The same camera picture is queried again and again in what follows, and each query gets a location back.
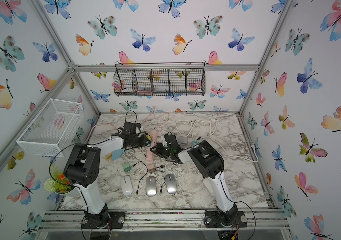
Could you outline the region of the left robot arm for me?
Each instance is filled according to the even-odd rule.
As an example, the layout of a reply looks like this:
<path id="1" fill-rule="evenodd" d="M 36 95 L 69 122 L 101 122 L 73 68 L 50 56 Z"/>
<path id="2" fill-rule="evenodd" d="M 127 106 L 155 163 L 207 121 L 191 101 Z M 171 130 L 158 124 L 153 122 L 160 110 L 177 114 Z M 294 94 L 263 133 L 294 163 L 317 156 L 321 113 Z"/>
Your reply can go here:
<path id="1" fill-rule="evenodd" d="M 110 138 L 96 144 L 75 144 L 64 168 L 64 176 L 80 193 L 85 203 L 85 219 L 98 228 L 109 223 L 107 204 L 102 199 L 96 179 L 101 156 L 117 150 L 145 147 L 150 143 L 141 132 L 141 124 L 125 122 Z"/>

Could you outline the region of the pink charger plug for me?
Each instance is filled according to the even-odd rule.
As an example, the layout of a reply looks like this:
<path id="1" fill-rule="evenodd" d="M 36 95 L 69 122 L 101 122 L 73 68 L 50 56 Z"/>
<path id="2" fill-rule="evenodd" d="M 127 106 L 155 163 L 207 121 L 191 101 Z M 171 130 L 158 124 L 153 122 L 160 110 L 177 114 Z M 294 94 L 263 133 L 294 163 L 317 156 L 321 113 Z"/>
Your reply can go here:
<path id="1" fill-rule="evenodd" d="M 148 168 L 149 173 L 155 172 L 155 165 L 154 164 L 148 164 L 147 168 Z"/>

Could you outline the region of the black charging cable white mouse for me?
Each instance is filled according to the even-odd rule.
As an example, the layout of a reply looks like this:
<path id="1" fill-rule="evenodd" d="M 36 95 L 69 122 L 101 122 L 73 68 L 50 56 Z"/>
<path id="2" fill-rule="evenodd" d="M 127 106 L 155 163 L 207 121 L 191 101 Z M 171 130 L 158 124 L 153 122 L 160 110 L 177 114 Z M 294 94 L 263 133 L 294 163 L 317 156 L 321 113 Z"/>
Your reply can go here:
<path id="1" fill-rule="evenodd" d="M 138 193 L 139 193 L 139 188 L 140 188 L 141 181 L 142 181 L 143 178 L 146 177 L 146 175 L 149 173 L 149 168 L 147 167 L 147 165 L 146 165 L 143 161 L 139 161 L 139 162 L 133 164 L 132 166 L 135 167 L 135 166 L 138 165 L 138 164 L 142 164 L 142 165 L 146 168 L 146 172 L 145 172 L 145 174 L 144 174 L 144 175 L 139 179 L 139 181 L 138 181 L 137 189 L 136 189 L 136 192 L 135 192 L 136 195 L 138 195 Z"/>

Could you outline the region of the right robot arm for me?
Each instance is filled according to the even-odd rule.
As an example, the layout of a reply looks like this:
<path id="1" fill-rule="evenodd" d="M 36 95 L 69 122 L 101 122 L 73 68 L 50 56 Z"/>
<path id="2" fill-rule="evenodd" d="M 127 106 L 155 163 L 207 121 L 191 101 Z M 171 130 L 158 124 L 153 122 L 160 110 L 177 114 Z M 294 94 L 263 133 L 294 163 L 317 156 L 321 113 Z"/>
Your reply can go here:
<path id="1" fill-rule="evenodd" d="M 224 159 L 207 141 L 182 149 L 174 135 L 164 136 L 165 145 L 157 144 L 149 150 L 160 158 L 170 158 L 175 164 L 193 162 L 207 180 L 216 199 L 218 218 L 225 225 L 241 220 L 240 211 L 232 200 L 224 178 Z"/>

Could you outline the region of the white wireless mouse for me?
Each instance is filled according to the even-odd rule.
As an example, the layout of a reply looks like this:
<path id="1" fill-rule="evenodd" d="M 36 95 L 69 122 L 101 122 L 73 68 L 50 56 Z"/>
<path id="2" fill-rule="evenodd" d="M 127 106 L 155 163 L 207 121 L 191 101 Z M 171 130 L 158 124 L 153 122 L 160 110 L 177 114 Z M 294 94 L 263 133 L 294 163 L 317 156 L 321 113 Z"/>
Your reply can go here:
<path id="1" fill-rule="evenodd" d="M 130 176 L 126 175 L 120 178 L 120 187 L 124 196 L 129 196 L 133 193 L 133 186 Z"/>

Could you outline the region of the green charger plug front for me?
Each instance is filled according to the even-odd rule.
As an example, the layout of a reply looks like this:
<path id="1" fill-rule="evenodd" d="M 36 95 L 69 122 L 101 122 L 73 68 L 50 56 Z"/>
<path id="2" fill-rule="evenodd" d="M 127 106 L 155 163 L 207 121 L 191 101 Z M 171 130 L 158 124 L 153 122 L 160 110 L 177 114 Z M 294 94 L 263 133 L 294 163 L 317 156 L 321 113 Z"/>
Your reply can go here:
<path id="1" fill-rule="evenodd" d="M 122 167 L 123 167 L 123 171 L 124 171 L 125 173 L 130 172 L 131 169 L 132 169 L 130 163 L 124 163 L 124 164 L 122 165 Z"/>

